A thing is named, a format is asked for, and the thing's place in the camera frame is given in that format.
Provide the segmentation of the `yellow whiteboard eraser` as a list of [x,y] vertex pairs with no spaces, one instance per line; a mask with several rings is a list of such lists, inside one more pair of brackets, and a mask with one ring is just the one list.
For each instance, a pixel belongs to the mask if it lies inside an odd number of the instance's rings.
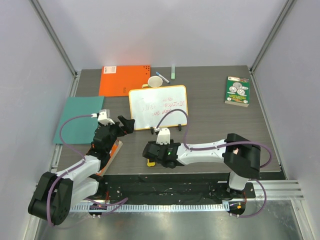
[[150,159],[147,159],[147,164],[148,167],[154,167],[156,163],[154,161],[151,161]]

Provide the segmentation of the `yellow-framed whiteboard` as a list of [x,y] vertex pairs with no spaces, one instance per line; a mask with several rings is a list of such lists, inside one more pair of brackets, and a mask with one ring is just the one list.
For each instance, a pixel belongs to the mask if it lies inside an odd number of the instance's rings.
[[129,91],[128,98],[136,131],[187,124],[185,115],[179,111],[172,112],[161,120],[166,113],[174,109],[188,112],[187,89],[184,85],[133,89]]

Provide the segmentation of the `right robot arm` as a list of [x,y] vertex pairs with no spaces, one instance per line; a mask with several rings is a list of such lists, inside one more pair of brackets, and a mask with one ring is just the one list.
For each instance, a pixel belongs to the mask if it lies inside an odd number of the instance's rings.
[[243,193],[248,180],[260,175],[261,147],[235,133],[202,144],[149,141],[142,156],[171,169],[196,163],[225,164],[230,169],[225,190],[233,198]]

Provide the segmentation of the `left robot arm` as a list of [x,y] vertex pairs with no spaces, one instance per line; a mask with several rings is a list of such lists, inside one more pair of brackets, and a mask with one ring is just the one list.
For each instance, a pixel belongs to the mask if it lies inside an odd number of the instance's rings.
[[50,226],[62,224],[71,207],[82,200],[91,196],[100,200],[106,195],[107,188],[97,173],[110,163],[118,138],[134,131],[134,119],[120,115],[118,121],[113,121],[105,109],[88,117],[96,118],[98,123],[89,151],[65,170],[42,174],[28,205],[30,215],[46,220]]

